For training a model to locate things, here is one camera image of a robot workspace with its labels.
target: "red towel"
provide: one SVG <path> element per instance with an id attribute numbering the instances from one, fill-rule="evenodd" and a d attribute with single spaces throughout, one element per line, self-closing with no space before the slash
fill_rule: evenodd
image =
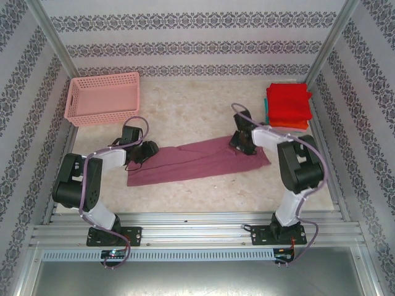
<path id="1" fill-rule="evenodd" d="M 273 121 L 310 120 L 309 99 L 305 83 L 276 84 L 267 88 L 268 117 Z"/>

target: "aluminum frame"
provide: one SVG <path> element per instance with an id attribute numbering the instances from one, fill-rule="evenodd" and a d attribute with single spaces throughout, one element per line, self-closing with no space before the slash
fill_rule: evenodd
<path id="1" fill-rule="evenodd" d="M 38 0 L 29 0 L 29 8 L 33 11 L 40 25 L 47 33 L 61 61 L 71 77 L 78 76 L 68 52 L 65 50 L 53 24 L 46 15 Z M 324 46 L 321 48 L 307 78 L 311 86 L 322 63 L 330 53 L 333 44 L 340 35 L 345 23 L 355 9 L 356 0 L 346 0 L 338 19 L 335 22 Z M 317 146 L 329 158 L 328 149 L 323 141 L 323 134 L 317 123 L 315 110 L 312 109 L 313 120 L 310 121 L 312 133 Z M 71 152 L 78 128 L 72 127 L 66 153 Z M 334 170 L 328 162 L 330 177 L 328 187 L 334 203 L 333 211 L 305 211 L 303 217 L 315 221 L 320 226 L 316 243 L 317 247 L 349 247 L 361 285 L 366 296 L 383 295 L 378 282 L 372 259 L 368 252 L 362 229 L 358 222 L 352 222 Z M 143 235 L 138 250 L 176 250 L 176 249 L 255 249 L 251 244 L 250 234 L 242 229 L 244 224 L 269 224 L 272 213 L 141 213 L 119 214 L 123 226 L 141 226 Z M 311 237 L 314 228 L 305 225 L 307 238 Z M 21 273 L 16 283 L 13 296 L 31 295 L 38 276 L 45 250 L 86 250 L 88 225 L 77 214 L 56 213 L 56 204 L 50 200 L 44 225 L 36 225 L 30 239 L 29 247 L 23 261 Z M 279 246 L 261 246 L 270 249 Z M 92 249 L 111 249 L 89 247 Z"/>

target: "pink plastic basket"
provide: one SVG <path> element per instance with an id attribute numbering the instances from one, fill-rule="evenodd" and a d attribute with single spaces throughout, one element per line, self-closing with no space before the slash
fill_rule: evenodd
<path id="1" fill-rule="evenodd" d="M 73 78 L 64 117 L 75 126 L 125 121 L 137 115 L 138 72 Z"/>

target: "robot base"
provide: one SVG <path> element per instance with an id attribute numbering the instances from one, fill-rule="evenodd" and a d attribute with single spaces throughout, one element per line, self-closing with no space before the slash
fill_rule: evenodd
<path id="1" fill-rule="evenodd" d="M 116 215 L 115 222 L 111 229 L 113 232 L 125 236 L 130 243 L 131 247 L 139 247 L 141 243 L 141 227 L 121 227 L 120 219 Z M 113 236 L 112 234 L 103 230 L 90 227 L 88 237 L 86 239 L 88 247 L 113 247 L 113 246 L 126 246 L 126 242 L 120 237 Z"/>
<path id="2" fill-rule="evenodd" d="M 251 233 L 253 245 L 306 245 L 306 233 L 300 222 L 284 227 L 277 221 L 275 214 L 270 225 L 244 225 Z"/>

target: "purple towel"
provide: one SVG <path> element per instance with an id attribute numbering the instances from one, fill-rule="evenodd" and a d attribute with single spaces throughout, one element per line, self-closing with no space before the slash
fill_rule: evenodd
<path id="1" fill-rule="evenodd" d="M 257 148 L 255 155 L 229 147 L 231 136 L 178 147 L 160 148 L 159 152 L 140 165 L 131 162 L 128 186 L 142 186 L 172 181 L 251 171 L 269 165 L 265 152 Z"/>

